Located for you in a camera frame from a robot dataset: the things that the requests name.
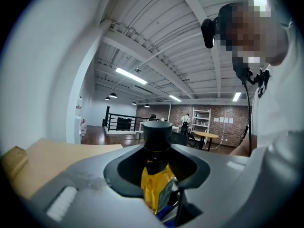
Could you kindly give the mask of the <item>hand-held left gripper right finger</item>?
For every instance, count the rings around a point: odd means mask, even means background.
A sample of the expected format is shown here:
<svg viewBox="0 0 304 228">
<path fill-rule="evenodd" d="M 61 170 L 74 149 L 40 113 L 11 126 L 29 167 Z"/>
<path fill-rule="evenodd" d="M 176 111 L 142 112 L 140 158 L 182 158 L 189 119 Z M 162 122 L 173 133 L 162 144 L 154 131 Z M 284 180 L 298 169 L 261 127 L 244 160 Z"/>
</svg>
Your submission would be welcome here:
<svg viewBox="0 0 304 228">
<path fill-rule="evenodd" d="M 177 228 L 279 228 L 302 218 L 304 134 L 289 132 L 250 157 L 173 146 Z"/>
</svg>

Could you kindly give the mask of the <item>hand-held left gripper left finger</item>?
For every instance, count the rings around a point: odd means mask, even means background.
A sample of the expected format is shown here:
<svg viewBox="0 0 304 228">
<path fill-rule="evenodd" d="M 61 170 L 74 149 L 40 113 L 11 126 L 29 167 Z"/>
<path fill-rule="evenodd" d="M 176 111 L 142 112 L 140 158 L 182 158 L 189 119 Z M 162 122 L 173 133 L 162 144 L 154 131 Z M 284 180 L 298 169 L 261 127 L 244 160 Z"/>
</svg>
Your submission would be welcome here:
<svg viewBox="0 0 304 228">
<path fill-rule="evenodd" d="M 24 204 L 43 228 L 164 228 L 143 199 L 141 150 L 77 161 Z"/>
</svg>

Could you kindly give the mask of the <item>yellow bottle with black cap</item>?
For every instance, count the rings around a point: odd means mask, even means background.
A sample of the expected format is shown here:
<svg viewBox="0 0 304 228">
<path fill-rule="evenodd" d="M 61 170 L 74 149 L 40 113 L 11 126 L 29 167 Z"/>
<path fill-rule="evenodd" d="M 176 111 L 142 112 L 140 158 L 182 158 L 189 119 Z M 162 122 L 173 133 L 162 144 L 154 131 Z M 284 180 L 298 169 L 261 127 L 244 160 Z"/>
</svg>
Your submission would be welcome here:
<svg viewBox="0 0 304 228">
<path fill-rule="evenodd" d="M 169 166 L 172 124 L 148 121 L 143 124 L 145 166 L 141 189 L 146 205 L 155 215 L 168 204 L 175 175 Z"/>
</svg>

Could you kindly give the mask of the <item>person's right forearm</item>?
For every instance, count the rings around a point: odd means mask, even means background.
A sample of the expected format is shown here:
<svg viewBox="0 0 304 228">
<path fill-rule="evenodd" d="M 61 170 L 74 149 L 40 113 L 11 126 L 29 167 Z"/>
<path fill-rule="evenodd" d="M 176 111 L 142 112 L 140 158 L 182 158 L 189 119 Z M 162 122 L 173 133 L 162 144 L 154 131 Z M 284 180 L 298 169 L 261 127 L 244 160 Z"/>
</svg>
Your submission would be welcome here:
<svg viewBox="0 0 304 228">
<path fill-rule="evenodd" d="M 249 135 L 247 134 L 243 139 L 242 143 L 237 148 L 235 148 L 230 153 L 230 155 L 249 157 L 255 148 L 257 148 L 257 136 L 251 135 L 250 141 Z"/>
</svg>

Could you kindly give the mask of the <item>round wooden table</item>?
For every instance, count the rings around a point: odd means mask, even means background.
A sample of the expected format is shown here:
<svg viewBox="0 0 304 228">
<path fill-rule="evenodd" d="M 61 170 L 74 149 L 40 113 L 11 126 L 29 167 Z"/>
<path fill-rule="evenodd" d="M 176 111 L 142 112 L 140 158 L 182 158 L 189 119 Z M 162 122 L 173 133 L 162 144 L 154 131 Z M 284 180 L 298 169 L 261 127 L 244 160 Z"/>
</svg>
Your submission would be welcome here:
<svg viewBox="0 0 304 228">
<path fill-rule="evenodd" d="M 212 140 L 214 138 L 218 138 L 218 135 L 215 135 L 215 134 L 212 134 L 212 133 L 207 133 L 207 132 L 199 132 L 199 131 L 194 131 L 193 132 L 195 135 L 199 136 L 200 137 L 200 141 L 199 141 L 199 149 L 202 150 L 203 149 L 203 143 L 204 143 L 204 140 L 205 138 L 209 138 L 209 145 L 208 145 L 208 148 L 207 148 L 207 151 L 209 152 L 210 151 L 210 147 L 211 147 L 211 143 L 212 143 Z"/>
</svg>

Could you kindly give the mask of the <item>white water dispenser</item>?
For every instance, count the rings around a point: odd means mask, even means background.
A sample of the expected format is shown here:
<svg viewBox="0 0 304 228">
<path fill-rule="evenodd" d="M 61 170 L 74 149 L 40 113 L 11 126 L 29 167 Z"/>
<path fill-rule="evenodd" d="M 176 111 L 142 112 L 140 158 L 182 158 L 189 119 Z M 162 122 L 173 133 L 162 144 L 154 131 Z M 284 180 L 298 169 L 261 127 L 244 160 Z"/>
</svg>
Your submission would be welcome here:
<svg viewBox="0 0 304 228">
<path fill-rule="evenodd" d="M 75 144 L 81 143 L 81 122 L 82 119 L 80 116 L 75 117 L 75 124 L 74 124 L 74 140 Z"/>
</svg>

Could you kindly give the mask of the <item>white shelf unit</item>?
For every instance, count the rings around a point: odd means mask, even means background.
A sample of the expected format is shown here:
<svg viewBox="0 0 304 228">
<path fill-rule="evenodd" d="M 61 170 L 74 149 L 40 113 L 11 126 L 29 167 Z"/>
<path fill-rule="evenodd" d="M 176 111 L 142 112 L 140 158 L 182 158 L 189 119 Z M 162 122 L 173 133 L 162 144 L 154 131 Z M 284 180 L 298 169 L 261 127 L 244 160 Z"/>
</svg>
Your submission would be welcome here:
<svg viewBox="0 0 304 228">
<path fill-rule="evenodd" d="M 205 132 L 209 133 L 211 121 L 211 109 L 197 109 L 193 108 L 192 112 L 192 132 Z"/>
</svg>

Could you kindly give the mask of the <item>black metal railing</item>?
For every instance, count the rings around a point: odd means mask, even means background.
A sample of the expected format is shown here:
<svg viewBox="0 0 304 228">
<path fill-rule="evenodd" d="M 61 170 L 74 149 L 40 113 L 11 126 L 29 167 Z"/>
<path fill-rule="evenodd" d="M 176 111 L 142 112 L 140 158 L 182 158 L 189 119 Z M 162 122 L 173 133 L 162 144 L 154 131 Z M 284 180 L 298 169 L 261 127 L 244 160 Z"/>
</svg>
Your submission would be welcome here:
<svg viewBox="0 0 304 228">
<path fill-rule="evenodd" d="M 146 121 L 145 118 L 111 113 L 110 109 L 110 106 L 107 106 L 102 122 L 102 126 L 107 132 L 141 131 L 141 124 Z"/>
</svg>

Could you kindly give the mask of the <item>wooden tissue box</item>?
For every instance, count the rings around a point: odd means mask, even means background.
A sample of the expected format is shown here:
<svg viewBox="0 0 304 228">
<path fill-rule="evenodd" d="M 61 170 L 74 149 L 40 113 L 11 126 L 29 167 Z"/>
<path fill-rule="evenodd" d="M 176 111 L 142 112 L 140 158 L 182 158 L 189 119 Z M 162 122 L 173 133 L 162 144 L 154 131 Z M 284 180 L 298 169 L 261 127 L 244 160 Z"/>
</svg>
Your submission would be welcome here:
<svg viewBox="0 0 304 228">
<path fill-rule="evenodd" d="M 15 179 L 24 165 L 28 162 L 27 151 L 15 146 L 0 157 L 0 164 L 9 181 Z"/>
</svg>

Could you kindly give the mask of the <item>person's white shirt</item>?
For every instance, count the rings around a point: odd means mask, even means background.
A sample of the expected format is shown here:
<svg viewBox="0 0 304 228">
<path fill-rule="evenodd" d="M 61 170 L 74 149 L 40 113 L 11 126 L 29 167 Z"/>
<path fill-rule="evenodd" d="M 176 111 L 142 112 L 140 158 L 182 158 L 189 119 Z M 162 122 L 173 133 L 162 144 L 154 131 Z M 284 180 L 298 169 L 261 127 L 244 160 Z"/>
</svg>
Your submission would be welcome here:
<svg viewBox="0 0 304 228">
<path fill-rule="evenodd" d="M 253 98 L 253 149 L 269 146 L 288 131 L 304 130 L 304 37 L 293 21 L 287 28 L 273 18 L 259 22 L 258 56 L 270 78 Z"/>
</svg>

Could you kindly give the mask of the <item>black neck-mounted device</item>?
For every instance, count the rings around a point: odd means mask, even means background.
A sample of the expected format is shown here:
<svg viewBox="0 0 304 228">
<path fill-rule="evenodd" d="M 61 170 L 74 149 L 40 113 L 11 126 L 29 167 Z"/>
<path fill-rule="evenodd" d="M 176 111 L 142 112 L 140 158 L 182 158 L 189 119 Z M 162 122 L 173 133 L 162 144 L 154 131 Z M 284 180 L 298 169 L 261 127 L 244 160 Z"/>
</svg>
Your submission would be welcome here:
<svg viewBox="0 0 304 228">
<path fill-rule="evenodd" d="M 243 62 L 242 57 L 232 57 L 233 70 L 236 76 L 241 80 L 242 85 L 246 86 L 247 82 L 252 85 L 258 85 L 258 97 L 261 98 L 263 93 L 267 89 L 267 84 L 270 78 L 270 72 L 268 69 L 260 72 L 252 79 L 252 71 L 250 70 L 248 63 Z"/>
</svg>

